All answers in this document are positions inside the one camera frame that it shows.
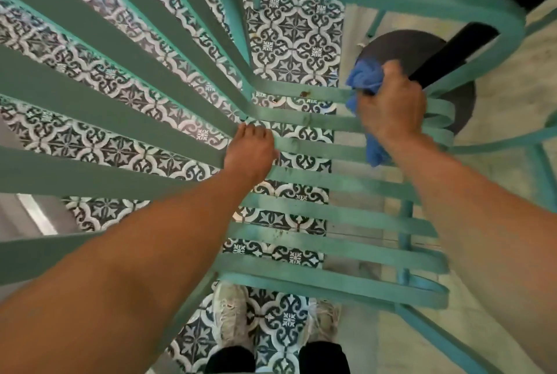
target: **blue cloth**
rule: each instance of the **blue cloth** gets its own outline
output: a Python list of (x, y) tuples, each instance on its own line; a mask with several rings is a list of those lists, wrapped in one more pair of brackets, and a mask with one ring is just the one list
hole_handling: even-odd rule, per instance
[[(366, 93), (377, 94), (383, 83), (383, 68), (374, 58), (358, 59), (352, 68), (346, 85), (352, 89), (365, 89)], [(356, 92), (346, 101), (346, 108), (356, 114)], [(384, 161), (390, 160), (389, 154), (370, 133), (366, 134), (366, 160), (372, 167), (379, 166)]]

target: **person's right arm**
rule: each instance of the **person's right arm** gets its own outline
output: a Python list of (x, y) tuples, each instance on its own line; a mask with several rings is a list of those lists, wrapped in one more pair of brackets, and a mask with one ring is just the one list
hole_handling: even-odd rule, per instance
[(441, 152), (421, 133), (421, 87), (396, 61), (384, 71), (377, 96), (359, 96), (362, 123), (413, 183), (466, 286), (540, 368), (557, 373), (557, 214)]

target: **shoe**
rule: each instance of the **shoe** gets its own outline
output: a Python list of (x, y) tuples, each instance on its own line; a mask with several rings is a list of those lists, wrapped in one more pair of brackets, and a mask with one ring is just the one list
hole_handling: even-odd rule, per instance
[(247, 290), (229, 282), (219, 282), (213, 296), (215, 340), (220, 348), (243, 346), (254, 351), (247, 333)]
[(300, 335), (300, 347), (311, 342), (334, 342), (339, 329), (340, 305), (310, 298), (308, 320)]

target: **chair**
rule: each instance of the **chair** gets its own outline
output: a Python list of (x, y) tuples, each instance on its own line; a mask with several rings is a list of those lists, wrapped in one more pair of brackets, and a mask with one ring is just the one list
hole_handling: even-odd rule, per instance
[[(140, 79), (162, 96), (187, 109), (226, 137), (232, 137), (236, 123), (210, 102), (199, 96), (155, 58), (130, 41), (117, 27), (103, 19), (81, 0), (13, 0), (40, 18), (49, 21), (70, 39), (87, 44), (92, 50), (114, 63), (129, 77)], [(238, 88), (185, 31), (173, 14), (159, 0), (123, 0), (152, 30), (184, 57), (200, 74), (210, 80), (219, 94), (226, 97), (241, 119), (283, 122), (299, 126), (345, 132), (362, 132), (354, 117), (320, 115), (295, 110), (263, 108), (250, 99), (253, 91), (273, 96), (303, 97), (342, 103), (351, 91), (277, 82), (254, 74), (251, 66), (249, 38), (241, 0), (222, 0), (232, 39), (214, 17), (205, 0), (182, 0), (198, 24), (236, 70), (242, 86)], [(557, 186), (547, 155), (540, 143), (557, 135), (555, 118), (546, 128), (531, 134), (491, 144), (452, 147), (453, 135), (444, 129), (454, 118), (454, 107), (436, 98), (465, 82), (476, 79), (503, 62), (525, 36), (525, 15), (507, 0), (342, 0), (359, 6), (393, 12), (413, 13), (426, 17), (474, 21), (494, 27), (497, 40), (474, 60), (435, 81), (427, 89), (428, 108), (432, 117), (424, 122), (423, 131), (438, 144), (455, 154), (481, 153), (509, 147), (526, 146), (538, 167), (543, 200), (548, 208), (557, 209)], [(24, 55), (0, 47), (0, 93), (46, 110), (66, 115), (146, 144), (220, 168), (225, 152), (196, 141), (177, 130), (112, 100), (87, 86)], [(297, 138), (276, 138), (281, 151), (303, 153), (328, 159), (366, 162), (363, 148), (323, 144)], [(212, 269), (184, 303), (161, 339), (162, 351), (209, 293), (216, 279), (285, 293), (327, 298), (338, 302), (358, 302), (398, 314), (441, 352), (469, 373), (500, 372), (472, 349), (428, 320), (415, 307), (446, 308), (449, 291), (442, 285), (412, 274), (419, 269), (447, 273), (446, 257), (436, 251), (412, 246), (411, 235), (436, 237), (431, 223), (412, 217), (413, 204), (419, 202), (409, 184), (316, 173), (274, 166), (268, 178), (329, 188), (348, 193), (378, 194), (401, 200), (399, 216), (366, 210), (324, 206), (250, 193), (243, 206), (298, 214), (347, 223), (365, 228), (399, 232), (399, 249), (362, 245), (347, 240), (317, 237), (304, 233), (277, 231), (264, 226), (231, 222), (228, 237), (292, 246), (329, 255), (366, 262), (393, 265), (398, 282), (351, 277), (326, 270), (258, 259), (249, 255), (220, 254)], [(191, 188), (195, 181), (136, 173), (115, 167), (0, 147), (0, 192), (55, 196), (99, 196), (151, 200), (170, 192)], [(0, 244), (0, 284), (37, 277), (65, 254), (102, 232), (60, 237), (14, 240)]]

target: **black pants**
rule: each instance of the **black pants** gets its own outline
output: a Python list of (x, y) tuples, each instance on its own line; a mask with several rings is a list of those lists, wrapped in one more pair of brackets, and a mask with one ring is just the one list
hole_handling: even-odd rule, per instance
[[(348, 361), (339, 344), (311, 342), (300, 349), (300, 374), (350, 374)], [(255, 372), (254, 354), (243, 346), (231, 346), (216, 352), (205, 367), (205, 374)]]

